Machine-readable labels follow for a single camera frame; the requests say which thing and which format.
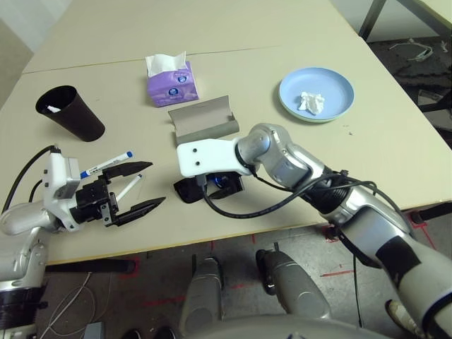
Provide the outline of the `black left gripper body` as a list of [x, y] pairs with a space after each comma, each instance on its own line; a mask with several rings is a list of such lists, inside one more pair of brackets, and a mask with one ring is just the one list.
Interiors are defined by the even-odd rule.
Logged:
[[76, 206], [70, 213], [78, 224], [101, 220], [105, 227], [117, 225], [119, 208], [115, 194], [109, 192], [110, 184], [110, 180], [99, 177], [76, 192]]

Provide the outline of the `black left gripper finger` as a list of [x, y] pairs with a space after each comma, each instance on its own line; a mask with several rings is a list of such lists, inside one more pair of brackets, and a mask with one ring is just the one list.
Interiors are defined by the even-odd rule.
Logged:
[[139, 203], [137, 205], [131, 206], [129, 211], [114, 216], [114, 224], [119, 227], [134, 220], [137, 220], [139, 218], [142, 218], [150, 211], [157, 208], [165, 199], [166, 199], [165, 197], [154, 198]]
[[108, 167], [102, 171], [102, 176], [105, 179], [112, 179], [115, 177], [127, 177], [129, 175], [139, 173], [142, 170], [152, 166], [152, 162], [138, 161], [118, 164], [112, 167]]

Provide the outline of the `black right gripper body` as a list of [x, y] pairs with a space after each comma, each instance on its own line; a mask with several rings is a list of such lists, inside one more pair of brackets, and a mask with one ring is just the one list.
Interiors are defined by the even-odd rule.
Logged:
[[244, 190], [242, 176], [237, 172], [216, 172], [209, 174], [207, 179], [217, 187], [217, 191], [235, 194]]

